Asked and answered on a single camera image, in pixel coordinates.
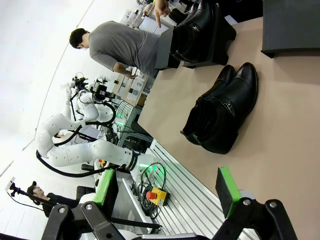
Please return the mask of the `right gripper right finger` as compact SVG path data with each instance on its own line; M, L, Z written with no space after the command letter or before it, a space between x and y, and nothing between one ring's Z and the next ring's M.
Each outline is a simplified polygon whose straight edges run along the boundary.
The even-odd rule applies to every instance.
M252 229L260 240L296 240L297 235L283 203L264 204L242 196L228 167L219 167L215 184L225 221L214 240L237 240L243 229Z

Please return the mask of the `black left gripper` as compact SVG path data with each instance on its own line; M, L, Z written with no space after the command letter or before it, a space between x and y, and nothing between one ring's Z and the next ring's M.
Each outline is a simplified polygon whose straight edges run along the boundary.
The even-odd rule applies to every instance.
M92 87L92 98L93 100L100 102L105 99L110 99L110 92L107 91L107 87L100 82L95 82Z

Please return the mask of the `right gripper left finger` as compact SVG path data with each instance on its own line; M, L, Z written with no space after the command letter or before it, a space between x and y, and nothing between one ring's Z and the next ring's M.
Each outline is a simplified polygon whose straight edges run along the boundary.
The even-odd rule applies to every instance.
M123 236L111 222L118 191L116 171L105 170L92 200L75 208L65 204L53 207L42 239L78 240L82 234L93 233L98 240L121 240Z

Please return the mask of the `person's right hand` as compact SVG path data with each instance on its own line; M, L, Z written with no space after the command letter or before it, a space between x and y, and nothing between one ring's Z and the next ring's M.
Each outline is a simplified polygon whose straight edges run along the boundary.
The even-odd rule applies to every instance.
M167 0L154 0L154 15L159 28L161 28L161 17L170 14L169 3Z

